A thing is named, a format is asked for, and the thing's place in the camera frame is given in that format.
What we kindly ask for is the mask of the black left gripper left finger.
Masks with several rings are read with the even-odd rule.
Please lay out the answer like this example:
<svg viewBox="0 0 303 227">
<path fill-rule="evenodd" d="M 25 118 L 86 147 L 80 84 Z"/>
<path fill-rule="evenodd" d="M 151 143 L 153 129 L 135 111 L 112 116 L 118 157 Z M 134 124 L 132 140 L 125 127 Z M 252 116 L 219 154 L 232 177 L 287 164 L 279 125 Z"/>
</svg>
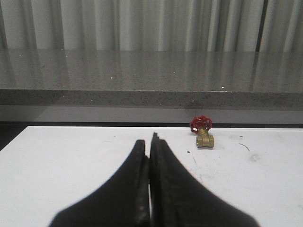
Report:
<svg viewBox="0 0 303 227">
<path fill-rule="evenodd" d="M 148 227 L 149 159 L 137 140 L 127 159 L 101 187 L 59 212 L 52 227 Z"/>
</svg>

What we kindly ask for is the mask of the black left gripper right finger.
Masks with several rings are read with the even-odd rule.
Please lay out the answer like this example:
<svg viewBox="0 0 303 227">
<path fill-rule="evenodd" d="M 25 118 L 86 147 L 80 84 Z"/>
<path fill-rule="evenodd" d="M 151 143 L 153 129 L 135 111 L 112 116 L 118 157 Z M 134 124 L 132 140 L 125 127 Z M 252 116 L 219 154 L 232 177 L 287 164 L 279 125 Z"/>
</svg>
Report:
<svg viewBox="0 0 303 227">
<path fill-rule="evenodd" d="M 252 216 L 198 182 L 156 133 L 151 140 L 150 189 L 155 227 L 258 226 Z"/>
</svg>

